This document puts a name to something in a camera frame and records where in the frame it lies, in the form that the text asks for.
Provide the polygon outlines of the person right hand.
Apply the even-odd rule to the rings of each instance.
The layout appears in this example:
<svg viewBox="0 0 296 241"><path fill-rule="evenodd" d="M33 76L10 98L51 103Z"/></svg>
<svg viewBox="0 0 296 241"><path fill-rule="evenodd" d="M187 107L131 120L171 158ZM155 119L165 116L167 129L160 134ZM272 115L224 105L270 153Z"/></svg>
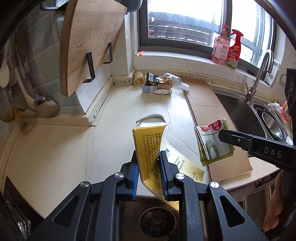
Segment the person right hand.
<svg viewBox="0 0 296 241"><path fill-rule="evenodd" d="M267 232L270 229L275 228L279 223L279 215L283 209L283 200L281 197L281 186L282 186L282 173L278 173L275 184L274 191L270 199L270 204L267 209L263 221L263 230Z"/></svg>

